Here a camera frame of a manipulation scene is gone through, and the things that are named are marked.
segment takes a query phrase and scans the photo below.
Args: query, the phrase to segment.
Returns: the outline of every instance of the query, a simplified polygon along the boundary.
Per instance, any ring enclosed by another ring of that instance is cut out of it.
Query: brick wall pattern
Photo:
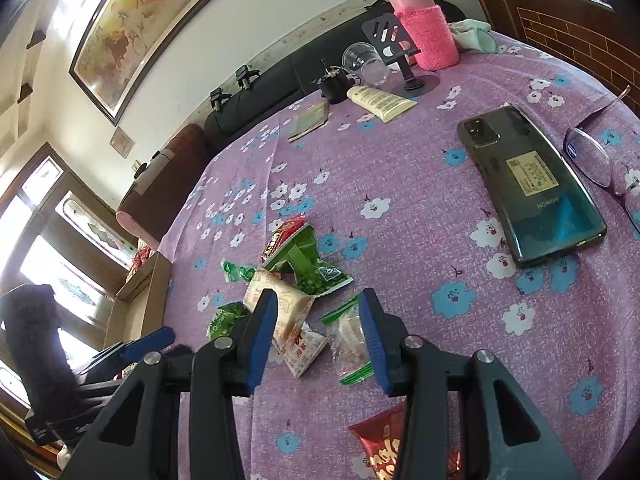
[[[640,117],[640,56],[588,28],[517,8],[527,43],[593,75],[614,94],[630,85],[625,103]]]

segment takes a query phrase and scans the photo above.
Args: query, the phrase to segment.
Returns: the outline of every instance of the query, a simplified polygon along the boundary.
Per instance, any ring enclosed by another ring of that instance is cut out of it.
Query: purple bedsheet
[[[204,345],[216,307],[246,290],[225,283],[220,260],[258,264],[282,219],[305,212],[321,253],[354,277],[314,303],[312,328],[322,332],[322,314],[372,286],[386,311],[441,349],[491,349],[592,480],[640,415],[640,236],[622,208],[587,183],[609,227],[603,243],[518,270],[456,125],[508,102],[561,148],[565,130],[612,94],[565,62],[497,38],[502,54],[463,55],[392,122],[346,101],[332,106],[325,126],[289,144],[291,118],[317,102],[316,93],[215,157],[160,246],[174,263],[164,322],[178,342]],[[618,189],[640,176],[638,132],[623,104],[590,130],[619,163]],[[329,349],[297,381],[271,354],[255,395],[234,399],[247,478],[372,478],[347,427],[397,402],[374,379],[341,386]],[[183,479],[185,428],[183,417]]]

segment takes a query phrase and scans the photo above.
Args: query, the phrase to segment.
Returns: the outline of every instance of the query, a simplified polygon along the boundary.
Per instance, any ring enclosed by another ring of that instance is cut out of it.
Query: glasses lens
[[[625,196],[625,207],[636,227],[640,229],[640,186],[633,187]]]
[[[611,183],[609,155],[593,137],[572,128],[566,135],[566,153],[589,179],[600,186]]]

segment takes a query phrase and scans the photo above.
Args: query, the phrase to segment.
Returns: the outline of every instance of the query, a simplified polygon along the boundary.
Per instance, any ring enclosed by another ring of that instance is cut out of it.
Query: clear plastic cup
[[[389,67],[369,43],[354,43],[342,54],[342,65],[360,77],[363,84],[380,86],[389,76]]]

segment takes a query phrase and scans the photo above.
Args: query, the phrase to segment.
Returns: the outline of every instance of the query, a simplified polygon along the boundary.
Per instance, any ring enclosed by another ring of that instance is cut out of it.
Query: eyeglasses
[[[575,167],[596,186],[609,193],[624,209],[636,230],[640,233],[640,183],[636,180],[622,193],[616,191],[613,181],[613,160],[602,145],[584,129],[593,124],[602,114],[622,100],[631,90],[625,91],[605,107],[596,110],[575,128],[569,128],[564,136],[562,147]]]

